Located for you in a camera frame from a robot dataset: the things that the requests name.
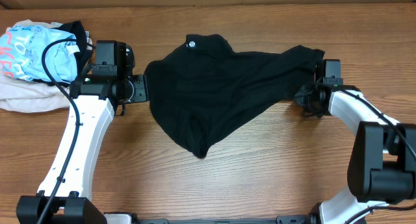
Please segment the black polo shirt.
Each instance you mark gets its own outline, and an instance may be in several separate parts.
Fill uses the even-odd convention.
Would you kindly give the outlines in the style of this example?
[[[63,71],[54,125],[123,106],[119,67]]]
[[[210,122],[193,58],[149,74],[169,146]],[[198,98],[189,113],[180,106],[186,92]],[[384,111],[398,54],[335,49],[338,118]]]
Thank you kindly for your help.
[[[198,158],[279,101],[311,84],[324,51],[235,52],[219,34],[189,34],[145,69],[149,107],[162,130]]]

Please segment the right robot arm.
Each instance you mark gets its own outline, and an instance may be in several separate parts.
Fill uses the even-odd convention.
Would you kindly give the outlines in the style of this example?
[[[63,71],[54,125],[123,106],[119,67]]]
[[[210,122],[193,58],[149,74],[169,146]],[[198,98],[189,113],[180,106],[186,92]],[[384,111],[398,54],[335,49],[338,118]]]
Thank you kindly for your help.
[[[399,206],[415,198],[415,125],[401,123],[368,102],[359,88],[345,85],[340,60],[326,59],[315,81],[294,97],[303,116],[334,116],[354,134],[347,185],[309,214],[279,216],[277,223],[365,223],[376,210],[410,211]]]

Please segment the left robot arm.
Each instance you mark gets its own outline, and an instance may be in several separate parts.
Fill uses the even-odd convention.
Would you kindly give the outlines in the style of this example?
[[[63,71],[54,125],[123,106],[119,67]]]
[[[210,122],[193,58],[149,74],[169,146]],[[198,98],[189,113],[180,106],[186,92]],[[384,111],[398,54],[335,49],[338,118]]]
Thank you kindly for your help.
[[[53,164],[36,195],[20,197],[20,223],[137,223],[134,213],[102,213],[92,204],[92,181],[104,135],[117,109],[148,101],[145,75],[134,75],[132,48],[101,40],[96,60],[70,84],[68,121]]]

